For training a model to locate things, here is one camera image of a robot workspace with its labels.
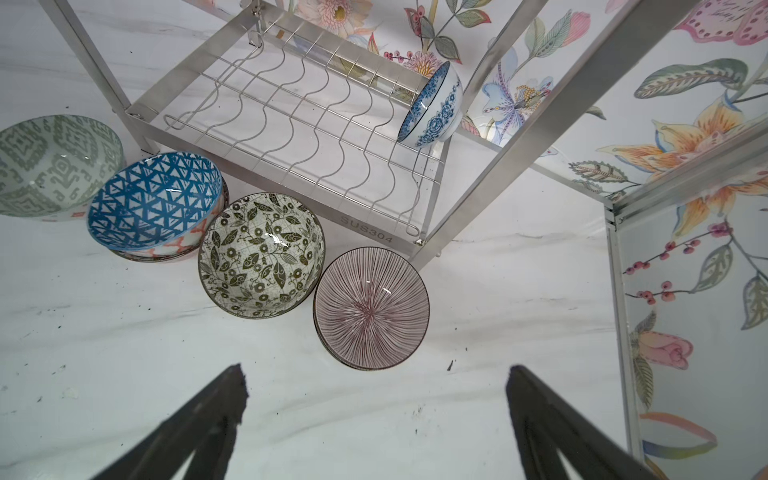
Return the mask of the grey green pattern bowl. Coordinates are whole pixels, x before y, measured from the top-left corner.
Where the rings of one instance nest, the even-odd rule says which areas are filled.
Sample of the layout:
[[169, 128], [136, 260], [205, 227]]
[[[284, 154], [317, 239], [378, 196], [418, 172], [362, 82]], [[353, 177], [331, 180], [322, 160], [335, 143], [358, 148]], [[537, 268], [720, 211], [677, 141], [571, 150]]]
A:
[[64, 114], [17, 123], [1, 131], [1, 214], [81, 220], [125, 166], [119, 136], [98, 120]]

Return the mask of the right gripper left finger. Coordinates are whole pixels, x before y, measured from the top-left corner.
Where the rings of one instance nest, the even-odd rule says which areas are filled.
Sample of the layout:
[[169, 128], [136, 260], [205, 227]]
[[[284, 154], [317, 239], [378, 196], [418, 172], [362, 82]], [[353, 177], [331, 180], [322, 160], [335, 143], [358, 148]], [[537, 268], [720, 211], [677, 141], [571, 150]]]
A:
[[158, 428], [96, 475], [98, 479], [223, 479], [247, 406], [239, 364], [224, 369]]

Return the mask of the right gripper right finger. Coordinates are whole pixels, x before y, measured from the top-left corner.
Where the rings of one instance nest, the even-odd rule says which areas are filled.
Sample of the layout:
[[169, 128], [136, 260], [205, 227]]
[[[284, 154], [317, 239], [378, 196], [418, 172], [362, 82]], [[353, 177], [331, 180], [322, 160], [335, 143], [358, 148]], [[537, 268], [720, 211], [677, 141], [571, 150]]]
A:
[[528, 479], [567, 479], [567, 459], [583, 479], [655, 476], [523, 365], [510, 368], [506, 397]]

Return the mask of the blue triangle pattern bowl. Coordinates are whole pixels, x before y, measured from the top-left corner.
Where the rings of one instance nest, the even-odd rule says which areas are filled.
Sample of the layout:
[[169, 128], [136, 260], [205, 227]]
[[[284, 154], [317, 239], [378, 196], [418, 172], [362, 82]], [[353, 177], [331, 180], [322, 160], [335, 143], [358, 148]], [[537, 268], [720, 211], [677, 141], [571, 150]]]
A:
[[199, 248], [228, 204], [228, 186], [215, 163], [191, 152], [163, 153], [113, 176], [92, 200], [87, 228], [123, 258], [171, 260]]

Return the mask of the blue white floral bowl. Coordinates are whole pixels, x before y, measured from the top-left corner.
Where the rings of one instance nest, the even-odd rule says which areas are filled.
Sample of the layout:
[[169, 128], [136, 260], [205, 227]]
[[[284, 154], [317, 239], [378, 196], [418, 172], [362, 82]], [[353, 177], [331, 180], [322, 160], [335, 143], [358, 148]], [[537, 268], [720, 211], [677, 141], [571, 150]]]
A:
[[411, 105], [398, 132], [397, 142], [422, 149], [445, 141], [462, 118], [463, 85], [450, 61], [431, 76]]

